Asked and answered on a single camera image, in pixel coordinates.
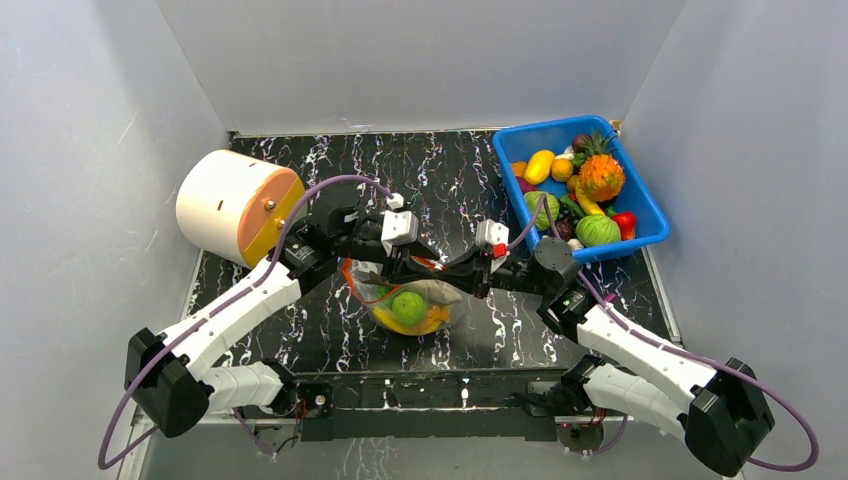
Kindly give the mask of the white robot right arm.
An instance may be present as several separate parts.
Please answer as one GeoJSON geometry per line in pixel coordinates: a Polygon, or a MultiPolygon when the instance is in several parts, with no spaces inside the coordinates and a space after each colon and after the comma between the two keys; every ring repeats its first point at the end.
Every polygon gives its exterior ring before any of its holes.
{"type": "Polygon", "coordinates": [[[710,366],[602,302],[572,312],[580,271],[565,241],[545,238],[526,259],[502,244],[475,247],[433,277],[475,296],[491,288],[540,296],[538,313],[549,329],[613,361],[589,360],[564,385],[571,411],[627,413],[678,437],[715,473],[737,475],[775,425],[754,371],[736,358],[710,366]]]}

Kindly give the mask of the orange toy pineapple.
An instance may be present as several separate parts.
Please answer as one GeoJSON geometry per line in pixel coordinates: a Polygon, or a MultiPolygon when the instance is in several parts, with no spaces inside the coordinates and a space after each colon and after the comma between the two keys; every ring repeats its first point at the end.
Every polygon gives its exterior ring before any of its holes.
{"type": "Polygon", "coordinates": [[[579,134],[572,141],[576,154],[584,154],[585,160],[579,167],[579,183],[593,201],[605,202],[617,197],[624,187],[626,175],[623,167],[612,155],[615,132],[603,134],[593,130],[590,134],[579,134]]]}

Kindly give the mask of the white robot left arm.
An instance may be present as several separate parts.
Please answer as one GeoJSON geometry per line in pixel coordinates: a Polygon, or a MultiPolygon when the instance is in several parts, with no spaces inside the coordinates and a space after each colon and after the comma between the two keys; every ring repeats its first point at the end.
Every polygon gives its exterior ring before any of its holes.
{"type": "Polygon", "coordinates": [[[274,360],[219,367],[238,340],[334,275],[343,258],[377,265],[379,280],[401,286],[445,272],[417,235],[409,211],[367,215],[356,207],[295,221],[280,245],[228,291],[164,331],[142,329],[129,342],[127,392],[167,438],[208,413],[246,406],[275,416],[312,406],[300,380],[274,360]]]}

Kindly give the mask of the green toy cabbage small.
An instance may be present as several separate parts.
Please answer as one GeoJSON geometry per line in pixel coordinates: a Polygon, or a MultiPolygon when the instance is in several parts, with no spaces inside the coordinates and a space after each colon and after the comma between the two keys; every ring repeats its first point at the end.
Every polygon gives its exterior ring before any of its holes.
{"type": "Polygon", "coordinates": [[[560,204],[556,197],[536,190],[525,193],[523,198],[528,211],[536,215],[535,227],[540,231],[549,230],[559,217],[560,204]]]}

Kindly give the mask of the light green toy fruit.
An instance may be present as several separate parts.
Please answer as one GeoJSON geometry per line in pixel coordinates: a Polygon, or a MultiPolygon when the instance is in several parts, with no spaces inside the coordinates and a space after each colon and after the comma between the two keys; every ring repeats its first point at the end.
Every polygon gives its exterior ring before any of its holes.
{"type": "Polygon", "coordinates": [[[418,293],[403,291],[393,297],[391,309],[400,325],[412,327],[426,319],[428,305],[418,293]]]}

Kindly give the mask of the blue plastic bin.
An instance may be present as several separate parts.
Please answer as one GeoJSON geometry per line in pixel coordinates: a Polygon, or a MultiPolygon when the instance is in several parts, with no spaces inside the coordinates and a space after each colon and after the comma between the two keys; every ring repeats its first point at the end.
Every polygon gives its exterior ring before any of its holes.
{"type": "Polygon", "coordinates": [[[575,258],[582,264],[629,256],[642,247],[664,241],[670,233],[668,220],[617,138],[612,125],[603,117],[583,115],[505,128],[497,131],[492,140],[499,159],[502,183],[517,216],[518,229],[522,230],[532,218],[533,211],[523,199],[512,165],[528,161],[540,150],[561,153],[571,145],[577,135],[594,131],[612,137],[612,156],[621,164],[626,175],[623,190],[615,199],[613,207],[618,211],[633,213],[636,217],[636,230],[633,240],[586,247],[577,251],[575,258]]]}

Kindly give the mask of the red toy pepper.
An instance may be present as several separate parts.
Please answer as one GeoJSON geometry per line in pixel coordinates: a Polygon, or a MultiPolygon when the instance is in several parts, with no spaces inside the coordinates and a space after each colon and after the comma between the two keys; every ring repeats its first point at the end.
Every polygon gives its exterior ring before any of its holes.
{"type": "Polygon", "coordinates": [[[636,238],[637,217],[632,212],[621,212],[611,216],[611,219],[618,226],[622,241],[629,241],[636,238]]]}

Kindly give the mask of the green toy cabbage large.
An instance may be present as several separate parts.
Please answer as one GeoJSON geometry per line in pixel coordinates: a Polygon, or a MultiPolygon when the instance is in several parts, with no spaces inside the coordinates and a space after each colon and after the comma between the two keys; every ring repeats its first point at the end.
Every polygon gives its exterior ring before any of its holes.
{"type": "Polygon", "coordinates": [[[608,245],[622,240],[618,224],[603,214],[588,215],[580,219],[576,236],[585,247],[608,245]]]}

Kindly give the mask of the grey toy fish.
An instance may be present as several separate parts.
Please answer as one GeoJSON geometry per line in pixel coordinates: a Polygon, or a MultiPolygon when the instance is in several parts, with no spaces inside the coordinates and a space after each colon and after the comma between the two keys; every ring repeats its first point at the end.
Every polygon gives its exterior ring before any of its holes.
{"type": "Polygon", "coordinates": [[[455,305],[463,300],[463,293],[460,290],[443,281],[419,280],[408,283],[406,287],[438,306],[455,305]]]}

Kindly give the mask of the clear orange zip top bag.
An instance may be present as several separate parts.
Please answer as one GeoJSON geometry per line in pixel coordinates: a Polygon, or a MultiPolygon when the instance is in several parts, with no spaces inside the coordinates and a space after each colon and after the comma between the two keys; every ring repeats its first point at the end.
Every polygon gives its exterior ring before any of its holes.
{"type": "Polygon", "coordinates": [[[463,322],[470,314],[468,295],[437,280],[393,284],[381,266],[348,259],[342,273],[353,296],[383,328],[405,336],[424,336],[463,322]]]}

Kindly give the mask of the white orange cylinder drum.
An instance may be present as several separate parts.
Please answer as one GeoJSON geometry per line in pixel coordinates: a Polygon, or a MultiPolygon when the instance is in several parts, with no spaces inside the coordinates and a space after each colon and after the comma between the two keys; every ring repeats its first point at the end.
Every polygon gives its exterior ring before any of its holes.
{"type": "Polygon", "coordinates": [[[230,150],[204,156],[179,188],[176,218],[195,246],[253,269],[305,193],[299,175],[230,150]]]}

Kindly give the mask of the yellow toy mango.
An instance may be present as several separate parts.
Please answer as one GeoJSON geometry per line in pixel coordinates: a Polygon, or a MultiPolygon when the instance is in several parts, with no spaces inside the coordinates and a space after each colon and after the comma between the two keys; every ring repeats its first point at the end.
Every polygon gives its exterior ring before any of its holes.
{"type": "Polygon", "coordinates": [[[522,178],[531,185],[539,185],[548,179],[556,154],[550,150],[539,150],[527,161],[522,178]]]}

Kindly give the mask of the small yellow toy banana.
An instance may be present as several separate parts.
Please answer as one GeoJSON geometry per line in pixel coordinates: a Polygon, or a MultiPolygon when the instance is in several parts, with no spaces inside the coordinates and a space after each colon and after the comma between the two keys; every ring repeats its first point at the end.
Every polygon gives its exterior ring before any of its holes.
{"type": "Polygon", "coordinates": [[[588,197],[588,195],[585,193],[584,189],[581,186],[575,187],[574,194],[577,199],[578,205],[582,208],[582,210],[587,216],[606,215],[606,212],[599,206],[596,201],[588,197]]]}

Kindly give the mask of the dark red toy fruit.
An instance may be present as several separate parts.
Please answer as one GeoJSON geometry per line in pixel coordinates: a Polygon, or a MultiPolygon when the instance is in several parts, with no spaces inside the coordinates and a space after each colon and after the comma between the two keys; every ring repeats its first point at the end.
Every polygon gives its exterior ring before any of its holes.
{"type": "Polygon", "coordinates": [[[565,241],[575,238],[574,225],[567,220],[557,220],[554,223],[553,231],[565,241]]]}

